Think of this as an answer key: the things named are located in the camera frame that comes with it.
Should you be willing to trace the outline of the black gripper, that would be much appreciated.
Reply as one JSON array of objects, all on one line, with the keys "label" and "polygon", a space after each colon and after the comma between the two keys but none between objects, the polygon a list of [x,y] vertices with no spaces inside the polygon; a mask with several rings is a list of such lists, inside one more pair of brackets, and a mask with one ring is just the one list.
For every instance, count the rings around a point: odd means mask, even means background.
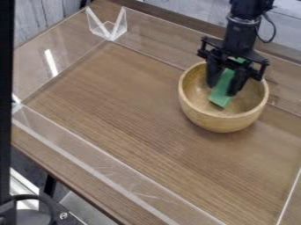
[{"label": "black gripper", "polygon": [[222,44],[222,39],[203,36],[201,38],[198,56],[207,63],[206,81],[210,88],[215,87],[223,68],[234,70],[227,90],[227,94],[234,97],[242,90],[250,77],[257,81],[262,80],[269,60],[254,49],[243,53],[233,53],[222,48]]}]

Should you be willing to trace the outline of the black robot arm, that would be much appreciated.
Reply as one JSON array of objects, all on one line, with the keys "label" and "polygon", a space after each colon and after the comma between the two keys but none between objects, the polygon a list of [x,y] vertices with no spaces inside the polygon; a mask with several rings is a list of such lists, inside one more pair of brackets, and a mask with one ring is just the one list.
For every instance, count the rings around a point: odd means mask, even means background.
[{"label": "black robot arm", "polygon": [[249,78],[257,81],[264,78],[269,60],[257,53],[255,41],[261,39],[264,43],[269,43],[277,33],[273,33],[269,40],[264,40],[258,35],[262,18],[276,27],[268,16],[274,0],[229,0],[229,3],[230,11],[223,39],[203,36],[198,56],[207,62],[206,82],[210,88],[218,84],[222,69],[234,71],[227,95],[235,96]]}]

